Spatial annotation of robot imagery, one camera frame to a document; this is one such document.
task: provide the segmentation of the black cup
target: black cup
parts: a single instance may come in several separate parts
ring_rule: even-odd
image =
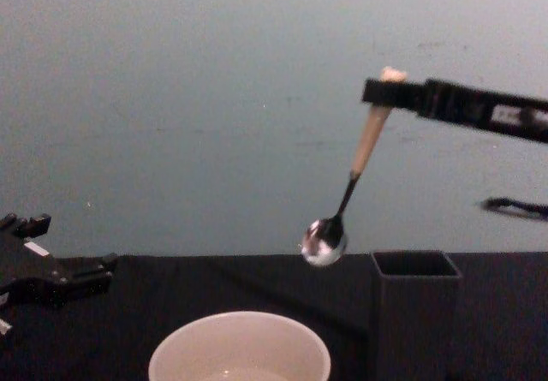
[[[462,274],[441,251],[372,254],[369,379],[444,380]]]

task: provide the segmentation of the spoon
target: spoon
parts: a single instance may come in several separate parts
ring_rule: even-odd
[[[381,81],[402,82],[407,78],[407,73],[390,67],[383,68]],[[322,218],[314,221],[301,241],[301,254],[305,260],[314,266],[321,267],[333,264],[341,258],[348,244],[348,237],[344,234],[343,213],[354,187],[360,179],[361,173],[366,168],[367,161],[371,157],[373,148],[377,143],[384,122],[388,118],[392,108],[382,105],[372,105],[366,125],[361,132],[360,143],[356,148],[350,180],[342,197],[337,214],[331,218]]]

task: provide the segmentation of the wooden handle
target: wooden handle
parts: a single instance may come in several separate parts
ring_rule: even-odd
[[[381,81],[402,82],[407,78],[407,73],[395,70],[390,67],[383,68],[380,76]],[[358,178],[366,168],[367,162],[371,157],[371,153],[375,144],[377,144],[380,132],[383,130],[384,122],[392,111],[389,106],[372,105],[369,109],[366,125],[361,132],[360,144],[354,155],[354,163],[352,164],[352,177]]]

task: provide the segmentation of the white bowl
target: white bowl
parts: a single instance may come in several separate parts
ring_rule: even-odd
[[[163,340],[150,381],[327,381],[331,359],[312,330],[269,313],[212,315]]]

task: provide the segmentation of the black table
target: black table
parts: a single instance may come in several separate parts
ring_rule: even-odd
[[[464,282],[448,379],[548,379],[548,253],[451,258]],[[147,380],[152,352],[173,330],[234,310],[301,321],[330,350],[332,380],[366,379],[369,271],[366,255],[323,270],[300,256],[124,256],[108,294],[59,310],[2,310],[16,333],[0,353],[0,379]]]

